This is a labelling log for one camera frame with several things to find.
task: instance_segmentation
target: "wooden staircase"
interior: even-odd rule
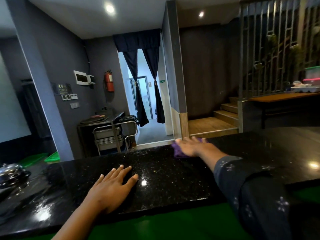
[[[230,97],[230,103],[222,104],[214,111],[214,117],[189,120],[189,134],[196,137],[217,137],[238,133],[238,98]]]

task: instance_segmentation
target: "left hand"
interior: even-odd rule
[[[122,185],[124,177],[131,168],[129,166],[124,169],[124,166],[120,165],[117,170],[112,169],[106,176],[102,174],[89,190],[82,204],[98,212],[106,210],[106,213],[110,213],[117,209],[138,181],[138,174],[135,174]]]

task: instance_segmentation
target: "fire extinguisher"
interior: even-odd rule
[[[106,89],[108,90],[108,92],[114,92],[115,89],[113,87],[113,80],[112,80],[112,72],[111,72],[111,70],[107,70],[104,73],[104,79],[106,81]]]

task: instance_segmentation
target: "black curtain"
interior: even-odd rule
[[[139,119],[139,125],[142,127],[149,123],[149,120],[146,115],[146,111],[143,106],[142,97],[140,93],[140,89],[137,83],[138,80],[138,50],[136,51],[127,51],[123,52],[123,56],[125,61],[128,64],[130,72],[135,81],[134,85],[136,87],[136,107],[137,107],[137,117]]]
[[[158,84],[156,81],[157,73],[158,73],[158,64],[159,64],[159,47],[149,48],[149,49],[145,48],[142,50],[143,50],[144,57],[146,58],[146,62],[149,66],[150,72],[154,79],[157,122],[164,124],[166,122],[165,113],[163,112],[160,92],[159,92]]]
[[[160,29],[117,34],[113,35],[113,40],[118,52],[123,52],[125,60],[135,81],[137,81],[138,79],[138,49],[143,50],[149,69],[154,78],[157,121],[159,123],[165,123],[165,116],[163,112],[161,97],[156,82],[159,62]],[[149,121],[147,119],[144,106],[142,104],[141,93],[138,86],[136,86],[136,96],[136,106],[138,110],[137,116],[140,122],[140,126],[144,126],[145,124],[149,123]]]

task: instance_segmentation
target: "doorway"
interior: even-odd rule
[[[132,95],[134,99],[134,107],[137,110],[137,97],[136,97],[136,88],[135,88],[135,82],[133,78],[130,78],[130,84],[131,84],[131,90],[132,90]],[[148,120],[153,119],[153,114],[152,114],[152,109],[151,109],[151,102],[150,102],[150,94],[149,94],[149,89],[148,89],[148,82],[147,82],[147,77],[146,76],[139,76],[137,80],[137,84],[140,90],[140,94],[142,97],[142,103],[144,106],[144,109],[146,111],[146,117]]]

